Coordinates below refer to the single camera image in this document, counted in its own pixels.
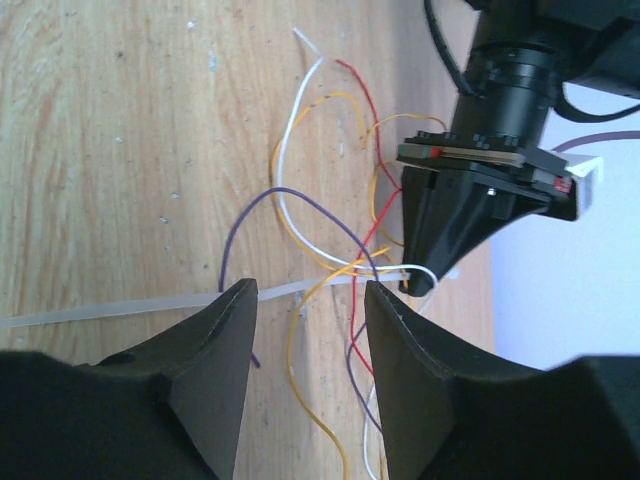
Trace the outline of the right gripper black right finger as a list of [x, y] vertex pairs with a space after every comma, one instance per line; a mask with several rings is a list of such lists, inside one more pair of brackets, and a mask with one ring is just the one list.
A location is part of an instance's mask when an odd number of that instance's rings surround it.
[[366, 287], [365, 317], [393, 479], [635, 479], [639, 360], [548, 371], [482, 350]]

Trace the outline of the white zip tie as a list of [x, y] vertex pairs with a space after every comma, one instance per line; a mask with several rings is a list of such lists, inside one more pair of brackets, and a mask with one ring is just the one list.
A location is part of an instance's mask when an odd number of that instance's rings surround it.
[[[399, 272], [384, 273], [380, 276], [383, 282], [401, 281], [407, 277]], [[308, 291], [321, 279], [299, 280], [289, 284], [259, 290], [258, 301], [264, 302], [283, 296]], [[348, 275], [337, 276], [327, 282], [326, 285], [344, 285], [350, 283]], [[16, 317], [1, 318], [1, 328], [18, 328], [40, 326], [47, 324], [103, 319], [110, 317], [123, 317], [152, 312], [170, 311], [186, 308], [204, 308], [216, 300], [221, 293], [201, 293], [182, 296], [168, 296], [143, 300], [131, 300], [112, 302], [98, 305], [76, 307], [66, 310], [51, 311], [45, 313], [28, 314]]]

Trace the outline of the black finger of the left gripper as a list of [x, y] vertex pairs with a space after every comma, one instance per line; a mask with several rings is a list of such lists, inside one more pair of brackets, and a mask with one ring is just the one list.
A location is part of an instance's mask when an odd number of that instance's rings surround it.
[[458, 261], [508, 224], [544, 213], [550, 197], [477, 171], [406, 167], [401, 176], [404, 264], [400, 290], [424, 296]]

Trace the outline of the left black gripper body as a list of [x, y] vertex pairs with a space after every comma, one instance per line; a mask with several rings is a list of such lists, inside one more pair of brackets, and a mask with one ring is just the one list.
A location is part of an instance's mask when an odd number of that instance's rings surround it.
[[397, 160], [407, 170], [480, 173], [506, 186], [550, 197], [551, 206], [545, 213], [548, 217], [566, 221], [579, 218], [578, 182], [569, 171], [569, 162], [557, 153], [524, 147], [514, 137], [419, 131], [398, 146]]

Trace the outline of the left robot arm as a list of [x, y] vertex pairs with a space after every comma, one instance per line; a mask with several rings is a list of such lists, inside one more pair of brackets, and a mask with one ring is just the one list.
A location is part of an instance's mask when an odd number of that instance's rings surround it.
[[637, 99], [635, 1], [476, 1], [480, 17], [459, 69], [431, 3], [431, 37], [459, 93], [451, 127], [398, 147], [403, 165], [403, 293], [421, 297], [456, 263], [528, 215], [574, 221], [584, 193], [566, 160], [543, 150], [547, 116], [581, 124], [618, 119], [572, 105], [572, 83]]

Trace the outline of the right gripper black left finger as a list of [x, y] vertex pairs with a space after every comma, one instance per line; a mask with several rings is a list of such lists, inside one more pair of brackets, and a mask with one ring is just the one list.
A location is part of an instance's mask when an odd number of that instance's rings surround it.
[[257, 320], [252, 279], [95, 365], [1, 355], [5, 479], [229, 479]]

